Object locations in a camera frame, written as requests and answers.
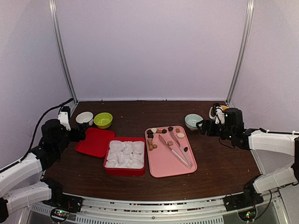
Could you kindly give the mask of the red tin lid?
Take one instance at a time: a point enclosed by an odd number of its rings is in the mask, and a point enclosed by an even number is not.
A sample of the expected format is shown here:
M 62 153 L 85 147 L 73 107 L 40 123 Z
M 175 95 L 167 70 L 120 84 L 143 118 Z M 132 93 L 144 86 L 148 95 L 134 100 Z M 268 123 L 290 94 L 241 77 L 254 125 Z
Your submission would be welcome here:
M 115 132 L 90 127 L 86 131 L 85 140 L 81 140 L 75 151 L 89 156 L 103 158 L 108 151 L 109 142 L 115 137 Z

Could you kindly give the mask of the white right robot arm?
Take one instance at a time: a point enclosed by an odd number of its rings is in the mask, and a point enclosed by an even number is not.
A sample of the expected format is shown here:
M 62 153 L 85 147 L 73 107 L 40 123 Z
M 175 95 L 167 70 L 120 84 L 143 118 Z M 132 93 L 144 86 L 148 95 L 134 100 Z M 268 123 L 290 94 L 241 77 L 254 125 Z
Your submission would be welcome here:
M 249 151 L 268 151 L 293 157 L 293 162 L 290 165 L 269 174 L 262 174 L 247 183 L 239 197 L 242 205 L 251 205 L 258 195 L 268 190 L 299 183 L 298 132 L 273 132 L 263 128 L 246 129 L 240 109 L 227 108 L 223 110 L 216 103 L 211 110 L 214 113 L 213 117 L 196 123 L 196 127 L 202 135 L 228 140 L 231 142 L 229 148 L 232 149 L 237 147 Z

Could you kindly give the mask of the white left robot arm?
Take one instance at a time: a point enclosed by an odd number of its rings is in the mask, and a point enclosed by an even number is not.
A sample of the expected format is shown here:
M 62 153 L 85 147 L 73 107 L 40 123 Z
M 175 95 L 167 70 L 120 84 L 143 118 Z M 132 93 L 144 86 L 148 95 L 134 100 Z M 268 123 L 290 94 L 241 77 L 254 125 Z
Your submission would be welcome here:
M 70 212 L 80 211 L 80 206 L 72 206 L 71 200 L 63 193 L 63 186 L 52 178 L 42 178 L 33 185 L 16 189 L 16 185 L 60 161 L 62 153 L 71 142 L 85 139 L 85 128 L 70 126 L 70 107 L 60 104 L 58 108 L 58 118 L 49 119 L 42 125 L 42 137 L 38 145 L 30 146 L 22 158 L 1 169 L 1 222 L 15 211 L 38 202 L 46 202 Z

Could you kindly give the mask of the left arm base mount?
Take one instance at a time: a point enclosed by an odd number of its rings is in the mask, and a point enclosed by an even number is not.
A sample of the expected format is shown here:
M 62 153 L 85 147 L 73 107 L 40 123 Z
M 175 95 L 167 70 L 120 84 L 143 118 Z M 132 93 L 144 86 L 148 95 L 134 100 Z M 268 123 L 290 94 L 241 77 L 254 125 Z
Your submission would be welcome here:
M 82 203 L 82 197 L 71 196 L 67 194 L 62 194 L 59 199 L 50 199 L 47 201 L 43 201 L 43 204 L 49 205 L 51 207 L 61 208 L 71 213 L 80 212 Z

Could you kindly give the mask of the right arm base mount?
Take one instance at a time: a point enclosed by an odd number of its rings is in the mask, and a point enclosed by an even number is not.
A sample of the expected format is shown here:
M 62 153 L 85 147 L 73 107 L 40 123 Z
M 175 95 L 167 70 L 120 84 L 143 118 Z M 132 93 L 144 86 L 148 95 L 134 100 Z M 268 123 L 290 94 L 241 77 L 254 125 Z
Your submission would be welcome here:
M 257 204 L 263 203 L 264 199 L 261 195 L 254 198 L 246 197 L 244 194 L 229 195 L 223 198 L 226 211 L 240 210 L 247 207 L 253 207 Z

